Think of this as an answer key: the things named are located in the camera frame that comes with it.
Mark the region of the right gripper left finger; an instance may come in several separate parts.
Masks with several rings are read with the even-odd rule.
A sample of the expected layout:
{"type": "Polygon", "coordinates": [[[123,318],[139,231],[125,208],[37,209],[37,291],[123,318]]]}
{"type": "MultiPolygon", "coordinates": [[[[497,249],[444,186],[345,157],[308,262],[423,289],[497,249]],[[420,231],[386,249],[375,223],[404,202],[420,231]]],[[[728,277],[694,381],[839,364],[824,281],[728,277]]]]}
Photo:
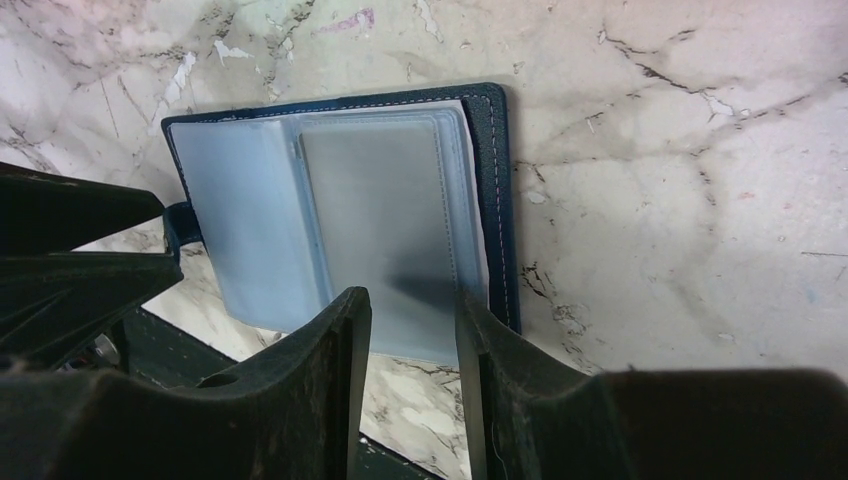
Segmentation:
{"type": "Polygon", "coordinates": [[[5,479],[348,479],[372,309],[362,287],[194,387],[113,370],[1,379],[5,479]]]}

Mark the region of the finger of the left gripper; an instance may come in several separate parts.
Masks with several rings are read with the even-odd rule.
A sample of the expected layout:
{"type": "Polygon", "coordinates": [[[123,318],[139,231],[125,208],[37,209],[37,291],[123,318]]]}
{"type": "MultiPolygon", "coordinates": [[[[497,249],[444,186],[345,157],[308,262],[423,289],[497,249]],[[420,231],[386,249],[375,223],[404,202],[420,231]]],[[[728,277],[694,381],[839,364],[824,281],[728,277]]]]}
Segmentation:
{"type": "Polygon", "coordinates": [[[1,164],[1,253],[72,251],[158,218],[151,192],[1,164]]]}
{"type": "Polygon", "coordinates": [[[1,354],[56,369],[182,279],[169,254],[3,257],[1,354]]]}

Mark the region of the navy blue card holder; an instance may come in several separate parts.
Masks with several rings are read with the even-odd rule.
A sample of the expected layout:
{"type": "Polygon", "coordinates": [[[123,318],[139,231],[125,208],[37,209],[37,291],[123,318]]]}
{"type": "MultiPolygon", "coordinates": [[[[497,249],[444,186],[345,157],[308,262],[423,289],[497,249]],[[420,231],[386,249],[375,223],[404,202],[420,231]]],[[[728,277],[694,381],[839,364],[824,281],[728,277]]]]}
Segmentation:
{"type": "Polygon", "coordinates": [[[496,83],[171,116],[184,202],[227,313],[290,333],[364,287],[371,351],[457,364],[455,296],[521,330],[507,97],[496,83]]]}

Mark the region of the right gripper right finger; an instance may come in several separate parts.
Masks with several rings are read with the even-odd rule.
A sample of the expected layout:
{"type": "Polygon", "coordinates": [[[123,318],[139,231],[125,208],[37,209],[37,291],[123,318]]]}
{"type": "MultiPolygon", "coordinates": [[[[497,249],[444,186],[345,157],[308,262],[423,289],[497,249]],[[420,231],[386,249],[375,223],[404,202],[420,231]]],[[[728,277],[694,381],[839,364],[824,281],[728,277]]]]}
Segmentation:
{"type": "Polygon", "coordinates": [[[847,387],[815,369],[586,375],[456,298],[476,479],[843,479],[847,387]]]}

